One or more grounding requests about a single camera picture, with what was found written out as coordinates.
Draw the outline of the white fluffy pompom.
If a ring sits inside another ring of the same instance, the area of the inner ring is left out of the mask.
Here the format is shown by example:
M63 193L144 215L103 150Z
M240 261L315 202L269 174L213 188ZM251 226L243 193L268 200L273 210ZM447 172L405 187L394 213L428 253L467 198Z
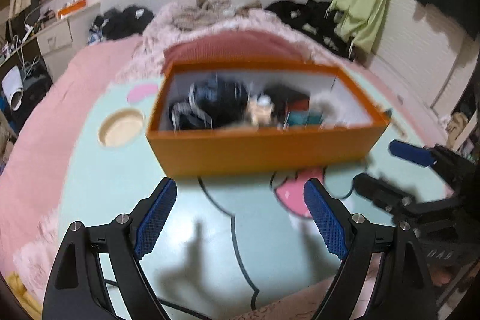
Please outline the white fluffy pompom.
M321 91L311 95L309 110L322 114L323 123L346 124L347 110L343 103L330 91Z

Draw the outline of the orange tissue box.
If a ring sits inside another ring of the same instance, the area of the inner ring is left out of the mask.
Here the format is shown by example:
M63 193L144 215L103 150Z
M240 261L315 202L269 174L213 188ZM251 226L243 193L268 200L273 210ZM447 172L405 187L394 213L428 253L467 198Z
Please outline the orange tissue box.
M57 19L64 19L72 13L82 10L87 6L86 0L72 0L66 3L62 8L57 10L56 17Z

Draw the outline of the black satin lace garment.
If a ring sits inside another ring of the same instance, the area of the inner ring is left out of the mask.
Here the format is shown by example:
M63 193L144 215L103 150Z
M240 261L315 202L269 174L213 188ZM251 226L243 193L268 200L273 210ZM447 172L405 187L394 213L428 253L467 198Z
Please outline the black satin lace garment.
M171 101L168 118L174 131L217 129L242 119L249 98L243 82L213 74L191 84L184 97Z

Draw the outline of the teal toy car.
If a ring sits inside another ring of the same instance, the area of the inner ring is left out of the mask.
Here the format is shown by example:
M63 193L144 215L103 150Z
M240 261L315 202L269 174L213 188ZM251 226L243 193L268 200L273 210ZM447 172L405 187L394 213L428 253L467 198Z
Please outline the teal toy car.
M284 129L289 127L320 126L324 122L321 112L315 110L292 110L286 114Z

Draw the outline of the pink bed blanket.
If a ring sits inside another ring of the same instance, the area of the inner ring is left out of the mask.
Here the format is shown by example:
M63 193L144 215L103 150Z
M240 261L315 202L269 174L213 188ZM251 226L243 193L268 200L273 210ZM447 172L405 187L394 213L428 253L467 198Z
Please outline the pink bed blanket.
M120 148L98 141L103 119L127 104L115 82L137 37L82 49L34 109L1 174L1 271L43 302L69 224L108 223L163 178L142 135ZM164 299L227 319L294 293L324 292L338 269L310 219L281 204L288 171L183 179L142 268Z

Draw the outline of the doll keychain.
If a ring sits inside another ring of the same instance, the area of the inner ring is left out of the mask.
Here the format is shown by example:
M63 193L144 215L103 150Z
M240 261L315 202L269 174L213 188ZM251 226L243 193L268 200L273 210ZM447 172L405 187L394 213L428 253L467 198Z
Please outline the doll keychain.
M268 95L253 96L246 108L246 117L255 127L268 127L272 124L274 104Z

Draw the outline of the orange cardboard box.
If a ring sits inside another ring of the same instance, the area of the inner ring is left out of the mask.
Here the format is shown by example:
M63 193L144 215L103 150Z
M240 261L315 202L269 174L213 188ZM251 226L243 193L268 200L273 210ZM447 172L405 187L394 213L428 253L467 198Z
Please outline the orange cardboard box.
M320 127L174 131L168 103L213 73L245 79L250 86L284 82L306 91L329 89L343 104L347 123ZM389 119L340 67L253 58L174 62L154 103L145 132L164 173L174 179L252 174L360 160L385 132Z

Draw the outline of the black clothes pile left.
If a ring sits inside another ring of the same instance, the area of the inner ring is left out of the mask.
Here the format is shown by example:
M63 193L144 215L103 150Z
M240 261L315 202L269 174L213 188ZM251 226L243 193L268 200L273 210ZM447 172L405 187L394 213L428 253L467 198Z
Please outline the black clothes pile left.
M153 19L154 13L145 7L132 5L124 10L109 9L97 15L90 25L89 43L142 35Z

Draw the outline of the white slipper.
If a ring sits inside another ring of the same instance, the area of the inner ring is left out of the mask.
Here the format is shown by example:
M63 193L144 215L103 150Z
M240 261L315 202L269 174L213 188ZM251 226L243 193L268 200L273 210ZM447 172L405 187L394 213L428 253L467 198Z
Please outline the white slipper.
M1 88L10 108L16 111L20 108L24 95L24 85L20 69L14 66L1 80Z

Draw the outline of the white drawer cabinet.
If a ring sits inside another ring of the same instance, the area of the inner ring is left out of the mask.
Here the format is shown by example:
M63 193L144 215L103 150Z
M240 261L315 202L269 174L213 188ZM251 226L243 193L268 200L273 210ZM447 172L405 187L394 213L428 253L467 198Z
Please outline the white drawer cabinet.
M76 53L87 46L89 28L100 14L97 2L54 22L36 35L41 56L55 83L67 70Z

